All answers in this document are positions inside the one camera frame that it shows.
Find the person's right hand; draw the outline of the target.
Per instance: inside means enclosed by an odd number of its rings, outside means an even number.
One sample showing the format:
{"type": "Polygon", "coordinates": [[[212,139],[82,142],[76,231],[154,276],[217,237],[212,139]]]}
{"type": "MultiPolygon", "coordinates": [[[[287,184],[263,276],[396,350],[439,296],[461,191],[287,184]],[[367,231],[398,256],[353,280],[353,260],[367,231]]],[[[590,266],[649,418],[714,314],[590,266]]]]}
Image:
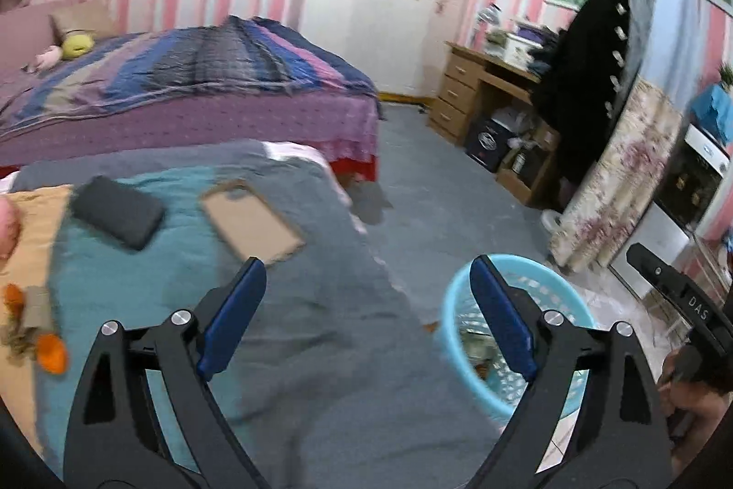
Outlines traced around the person's right hand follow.
{"type": "Polygon", "coordinates": [[[666,356],[662,375],[657,381],[662,412],[666,417],[675,410],[693,414],[692,426],[671,451],[672,470],[676,477],[700,454],[729,406],[727,395],[721,395],[703,382],[673,380],[678,353],[679,349],[676,349],[666,356]]]}

